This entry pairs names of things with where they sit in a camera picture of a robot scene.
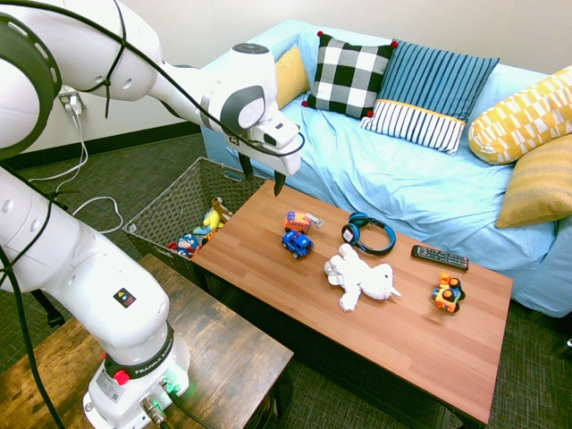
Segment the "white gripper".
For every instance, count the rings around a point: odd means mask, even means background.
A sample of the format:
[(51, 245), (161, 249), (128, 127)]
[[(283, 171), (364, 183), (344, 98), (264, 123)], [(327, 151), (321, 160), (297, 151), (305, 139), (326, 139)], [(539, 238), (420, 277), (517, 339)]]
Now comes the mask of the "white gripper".
[(287, 116), (275, 116), (250, 128), (245, 137), (231, 138), (231, 147), (240, 153), (240, 165), (248, 181), (254, 178), (250, 158), (273, 169), (273, 193), (278, 197), (286, 176), (298, 171), (301, 163), (299, 126)]

